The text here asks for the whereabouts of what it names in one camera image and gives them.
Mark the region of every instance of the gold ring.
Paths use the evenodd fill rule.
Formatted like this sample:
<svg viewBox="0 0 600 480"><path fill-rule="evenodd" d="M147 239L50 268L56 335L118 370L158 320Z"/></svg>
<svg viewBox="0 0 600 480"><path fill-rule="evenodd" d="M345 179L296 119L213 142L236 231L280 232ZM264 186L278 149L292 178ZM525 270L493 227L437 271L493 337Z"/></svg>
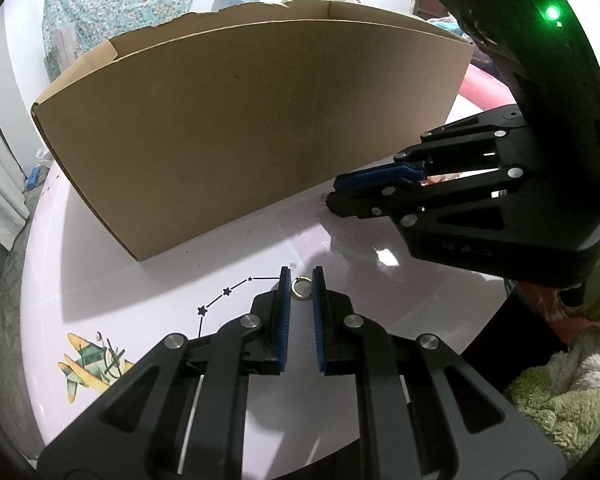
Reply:
<svg viewBox="0 0 600 480"><path fill-rule="evenodd" d="M311 297L311 293L309 292L306 296L303 294L300 294L297 290L296 290L296 285L299 282L307 282L307 283L311 283L311 278L308 278L306 276L298 276L297 278L294 278L294 280L291 282L291 292L294 294L294 296L296 298L298 298L298 300L308 300Z"/></svg>

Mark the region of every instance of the box flap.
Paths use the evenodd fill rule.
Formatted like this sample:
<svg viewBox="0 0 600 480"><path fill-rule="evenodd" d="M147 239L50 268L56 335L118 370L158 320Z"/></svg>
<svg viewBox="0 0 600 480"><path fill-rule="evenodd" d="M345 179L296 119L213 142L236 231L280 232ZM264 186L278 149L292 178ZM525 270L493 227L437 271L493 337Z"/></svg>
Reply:
<svg viewBox="0 0 600 480"><path fill-rule="evenodd" d="M116 62L112 48L36 114L78 192L142 260L417 142L445 121L472 51L375 23L236 25Z"/></svg>
<svg viewBox="0 0 600 480"><path fill-rule="evenodd" d="M327 20L329 5L330 2L324 0L313 0L309 5L251 3L227 7L218 12L188 12L155 27L143 27L120 34L111 43L123 57L165 41L215 28L279 20Z"/></svg>
<svg viewBox="0 0 600 480"><path fill-rule="evenodd" d="M56 92L66 88L71 83L77 81L95 70L102 68L106 64L112 62L118 56L118 52L110 43L103 41L96 47L92 48L86 55L79 57L74 61L69 68L62 72L55 81L53 81L45 91L42 92L33 103L33 107L41 102L46 101Z"/></svg>

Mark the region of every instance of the pink cushion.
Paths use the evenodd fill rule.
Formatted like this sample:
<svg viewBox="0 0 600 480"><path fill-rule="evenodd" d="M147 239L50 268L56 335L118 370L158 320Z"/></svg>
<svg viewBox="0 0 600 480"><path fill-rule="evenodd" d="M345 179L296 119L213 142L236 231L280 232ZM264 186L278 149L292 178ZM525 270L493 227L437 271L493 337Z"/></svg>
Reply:
<svg viewBox="0 0 600 480"><path fill-rule="evenodd" d="M569 317L564 313L564 303L556 288L518 282L520 290L536 308L562 342L570 343L571 338L589 325L597 325L583 317Z"/></svg>
<svg viewBox="0 0 600 480"><path fill-rule="evenodd" d="M459 94L482 110L516 102L509 87L472 64L466 69Z"/></svg>

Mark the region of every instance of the metal screw head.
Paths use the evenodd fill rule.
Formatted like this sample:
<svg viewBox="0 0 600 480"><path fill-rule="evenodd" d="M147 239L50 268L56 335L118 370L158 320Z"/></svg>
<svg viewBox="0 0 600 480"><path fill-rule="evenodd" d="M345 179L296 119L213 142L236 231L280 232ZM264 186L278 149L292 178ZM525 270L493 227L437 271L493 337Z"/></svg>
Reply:
<svg viewBox="0 0 600 480"><path fill-rule="evenodd" d="M440 345L440 339L433 334L424 334L420 336L420 346L427 350L435 350Z"/></svg>
<svg viewBox="0 0 600 480"><path fill-rule="evenodd" d="M350 328L360 328L365 322L365 319L358 314L349 314L344 319L344 324Z"/></svg>
<svg viewBox="0 0 600 480"><path fill-rule="evenodd" d="M402 218L400 218L400 225L402 227L411 227L417 221L418 221L418 215L414 215L414 214L405 215Z"/></svg>
<svg viewBox="0 0 600 480"><path fill-rule="evenodd" d="M511 178L520 178L525 172L522 171L520 168L509 168L509 171L507 171L507 174L511 177Z"/></svg>
<svg viewBox="0 0 600 480"><path fill-rule="evenodd" d="M245 328L256 328L260 324L260 318L255 314L245 314L240 318L240 324Z"/></svg>
<svg viewBox="0 0 600 480"><path fill-rule="evenodd" d="M164 338L164 345L170 349L175 350L180 348L184 344L184 337L182 334L169 334Z"/></svg>

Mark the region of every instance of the airplane sticker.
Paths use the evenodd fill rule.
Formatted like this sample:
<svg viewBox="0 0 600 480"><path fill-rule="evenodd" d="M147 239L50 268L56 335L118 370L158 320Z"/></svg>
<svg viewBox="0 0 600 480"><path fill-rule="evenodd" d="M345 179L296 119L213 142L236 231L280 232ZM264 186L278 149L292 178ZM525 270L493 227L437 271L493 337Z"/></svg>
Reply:
<svg viewBox="0 0 600 480"><path fill-rule="evenodd" d="M100 332L96 334L96 341L102 342L102 346L72 333L66 336L79 355L74 361L64 354L65 362L58 363L66 377L66 397L70 404L75 400L78 384L102 394L133 366L122 358L124 349L118 351L116 347L114 350L108 338L107 344L104 344Z"/></svg>

